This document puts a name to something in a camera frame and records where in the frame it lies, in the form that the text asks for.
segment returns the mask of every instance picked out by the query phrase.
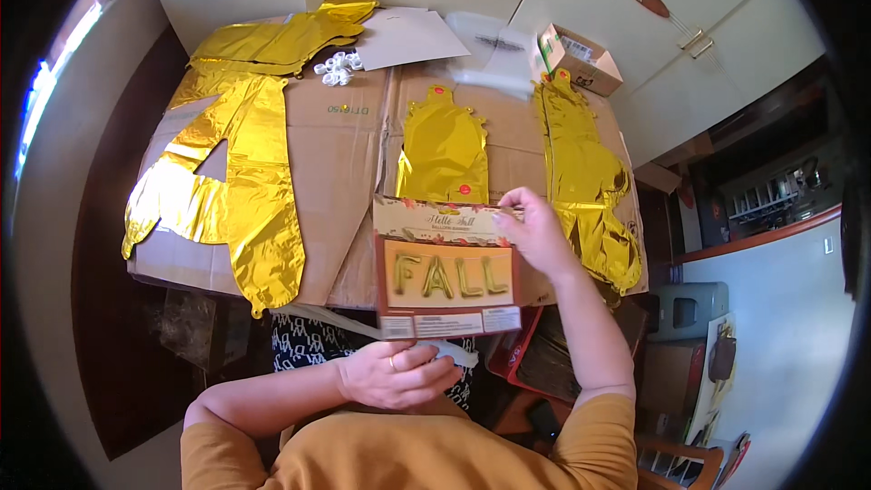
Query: white cabinet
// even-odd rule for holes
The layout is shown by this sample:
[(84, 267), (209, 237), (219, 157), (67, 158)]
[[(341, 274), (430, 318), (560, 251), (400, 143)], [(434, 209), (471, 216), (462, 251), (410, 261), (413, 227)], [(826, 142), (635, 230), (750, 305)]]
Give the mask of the white cabinet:
[[(752, 103), (824, 51), (798, 0), (662, 1), (669, 19), (635, 0), (523, 0), (510, 23), (539, 33), (556, 23), (611, 51), (624, 84), (610, 100), (634, 167)], [(681, 51), (699, 28), (704, 38)]]
[(710, 32), (712, 50), (744, 104), (776, 88), (824, 53), (799, 0), (748, 0)]
[(698, 59), (684, 52), (641, 87), (612, 96), (633, 167), (753, 103), (825, 51), (798, 0), (746, 0), (705, 34), (714, 44)]

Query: door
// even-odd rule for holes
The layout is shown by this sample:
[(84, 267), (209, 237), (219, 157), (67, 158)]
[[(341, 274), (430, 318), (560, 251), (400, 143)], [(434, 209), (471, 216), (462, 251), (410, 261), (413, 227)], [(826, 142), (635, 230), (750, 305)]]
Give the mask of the door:
[(799, 0), (747, 0), (710, 32), (744, 104), (789, 80), (825, 51)]
[(744, 106), (739, 88), (725, 75), (719, 58), (716, 46), (696, 60), (682, 54), (634, 92), (618, 91), (611, 97), (633, 168)]

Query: wooden trim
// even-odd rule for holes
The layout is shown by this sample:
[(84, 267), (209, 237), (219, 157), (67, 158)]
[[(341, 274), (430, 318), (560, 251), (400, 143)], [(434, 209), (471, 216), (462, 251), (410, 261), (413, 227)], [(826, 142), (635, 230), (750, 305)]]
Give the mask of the wooden trim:
[(774, 241), (778, 241), (781, 238), (787, 238), (788, 236), (798, 235), (799, 233), (811, 230), (814, 227), (822, 225), (823, 223), (831, 222), (833, 219), (840, 216), (841, 204), (839, 203), (838, 205), (833, 206), (831, 209), (817, 214), (816, 216), (812, 216), (807, 220), (790, 223), (788, 226), (781, 227), (778, 230), (766, 231), (765, 233), (748, 236), (747, 238), (742, 238), (738, 241), (726, 243), (725, 245), (705, 248), (704, 250), (696, 250), (694, 252), (684, 254), (683, 256), (677, 256), (674, 258), (674, 264), (685, 264), (691, 261), (707, 259), (708, 257), (722, 256), (724, 254), (731, 254), (732, 252), (737, 252), (739, 250), (746, 250), (748, 248), (753, 248), (756, 246), (767, 245), (768, 243), (773, 243)]

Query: finger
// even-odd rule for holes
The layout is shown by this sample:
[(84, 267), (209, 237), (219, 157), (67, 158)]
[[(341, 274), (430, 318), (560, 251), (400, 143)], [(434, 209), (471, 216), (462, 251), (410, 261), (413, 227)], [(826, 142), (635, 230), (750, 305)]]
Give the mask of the finger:
[(390, 356), (408, 350), (415, 344), (417, 344), (417, 341), (379, 341), (377, 343), (367, 344), (363, 348), (371, 349), (376, 358), (389, 358)]
[(409, 348), (393, 356), (393, 367), (397, 372), (411, 371), (418, 365), (430, 361), (438, 355), (438, 347), (432, 344), (421, 344)]
[(436, 382), (426, 388), (417, 388), (416, 390), (408, 390), (399, 396), (399, 400), (406, 406), (419, 405), (432, 401), (440, 393), (452, 387), (463, 376), (463, 370), (459, 367), (454, 367), (452, 371), (441, 376)]
[(445, 356), (430, 364), (420, 365), (411, 371), (399, 373), (394, 378), (394, 385), (398, 391), (428, 388), (439, 378), (452, 372), (453, 369), (454, 359), (451, 356)]
[(517, 221), (517, 218), (506, 212), (499, 212), (493, 215), (493, 223), (495, 227), (505, 234), (509, 241), (515, 245), (520, 244), (524, 237), (524, 225)]
[(538, 194), (523, 186), (522, 188), (515, 188), (514, 190), (508, 191), (505, 195), (502, 196), (502, 199), (499, 200), (499, 206), (530, 206), (539, 203), (541, 198)]

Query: woman's right hand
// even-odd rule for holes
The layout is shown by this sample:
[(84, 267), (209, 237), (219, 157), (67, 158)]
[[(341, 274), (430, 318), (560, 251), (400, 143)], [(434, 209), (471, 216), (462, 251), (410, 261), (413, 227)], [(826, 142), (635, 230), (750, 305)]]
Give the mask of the woman's right hand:
[(346, 401), (381, 409), (398, 411), (426, 403), (463, 375), (451, 356), (433, 360), (436, 354), (435, 346), (416, 346), (415, 341), (367, 344), (347, 358), (334, 360), (339, 390)]
[(517, 188), (508, 191), (499, 205), (524, 207), (523, 222), (507, 213), (495, 214), (493, 221), (530, 265), (544, 273), (552, 284), (577, 276), (581, 264), (548, 201), (529, 188)]

